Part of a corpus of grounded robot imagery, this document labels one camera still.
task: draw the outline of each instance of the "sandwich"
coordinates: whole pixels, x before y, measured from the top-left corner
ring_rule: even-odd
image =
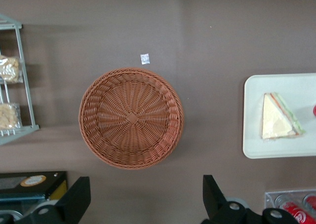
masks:
[[[262,138],[295,138],[305,131],[285,100],[278,93],[265,93],[262,116]]]

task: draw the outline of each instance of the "wicker basket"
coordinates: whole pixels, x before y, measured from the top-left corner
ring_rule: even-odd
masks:
[[[97,157],[122,169],[142,169],[176,147],[184,115],[174,89],[139,68],[110,71],[85,92],[79,111],[84,141]]]

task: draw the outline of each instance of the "coca-cola can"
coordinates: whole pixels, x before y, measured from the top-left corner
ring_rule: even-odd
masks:
[[[316,215],[316,194],[310,193],[306,195],[303,199],[303,205],[312,214]]]
[[[300,224],[316,224],[316,220],[286,194],[278,196],[275,200],[275,205],[289,212]]]

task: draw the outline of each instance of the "small packet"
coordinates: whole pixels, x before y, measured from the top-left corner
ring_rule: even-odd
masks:
[[[20,128],[21,124],[18,103],[0,104],[0,130]]]
[[[0,83],[23,82],[21,60],[0,55]]]

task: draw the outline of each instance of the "brown surface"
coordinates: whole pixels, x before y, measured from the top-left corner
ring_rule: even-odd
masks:
[[[1,0],[0,9],[24,24],[41,126],[0,147],[0,171],[68,170],[71,182],[90,176],[92,203],[81,223],[198,224],[206,218],[203,174],[258,213],[265,191],[315,187],[315,157],[242,153],[245,80],[315,72],[315,0]],[[0,43],[13,47],[11,38],[1,33]],[[146,53],[151,63],[141,65]],[[184,109],[176,149],[144,170],[105,164],[79,131],[84,92],[121,67],[164,77]]]

